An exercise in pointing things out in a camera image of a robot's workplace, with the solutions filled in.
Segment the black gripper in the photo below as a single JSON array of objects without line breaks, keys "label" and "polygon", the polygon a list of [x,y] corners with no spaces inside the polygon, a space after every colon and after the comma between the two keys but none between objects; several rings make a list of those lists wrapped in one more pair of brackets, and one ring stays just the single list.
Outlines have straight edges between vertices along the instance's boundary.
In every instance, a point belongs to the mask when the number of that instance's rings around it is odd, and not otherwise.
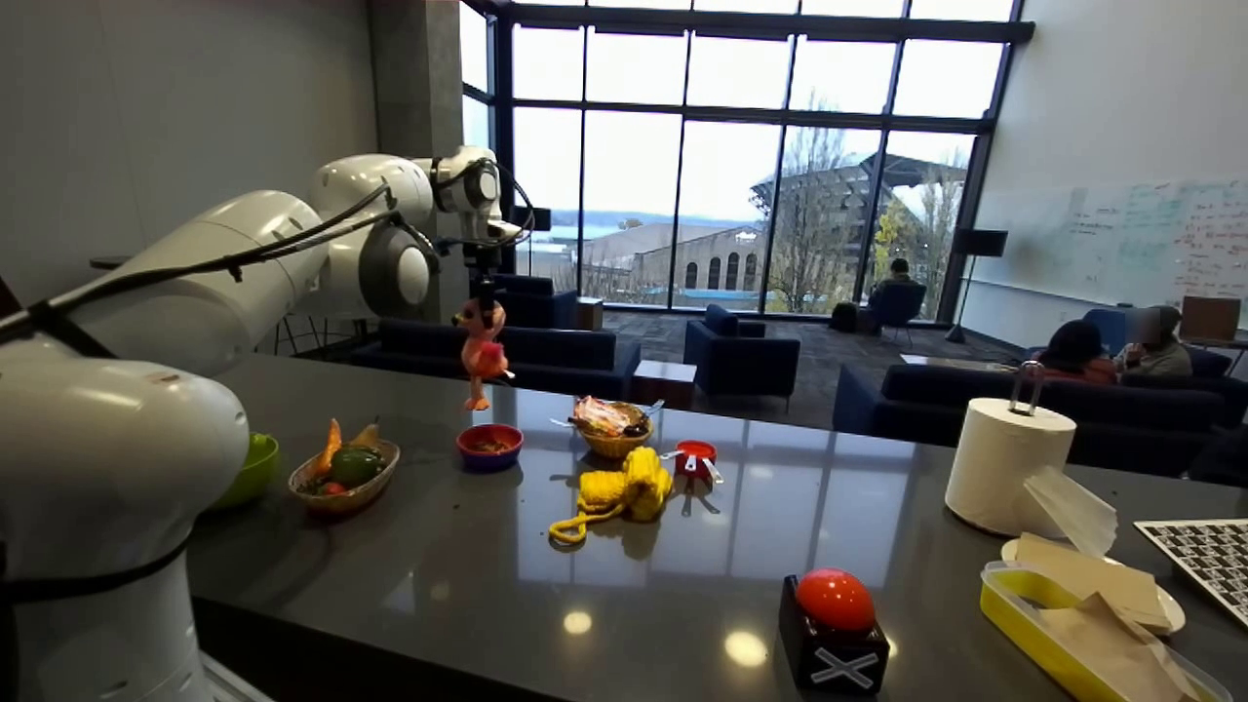
[{"label": "black gripper", "polygon": [[468,268],[468,292],[479,297],[492,290],[492,276],[502,268],[502,259],[514,251],[523,240],[519,221],[506,221],[498,210],[492,214],[471,214],[463,221],[463,268]]}]

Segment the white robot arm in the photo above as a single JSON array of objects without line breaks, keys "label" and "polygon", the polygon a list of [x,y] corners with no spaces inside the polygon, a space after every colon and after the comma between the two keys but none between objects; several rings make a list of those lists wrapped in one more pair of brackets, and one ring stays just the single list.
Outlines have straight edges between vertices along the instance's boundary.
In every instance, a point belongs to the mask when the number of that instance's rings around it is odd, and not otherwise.
[{"label": "white robot arm", "polygon": [[326,160],[0,323],[0,702],[271,702],[198,647],[189,541],[248,454],[221,384],[294,312],[402,316],[506,247],[489,147]]}]

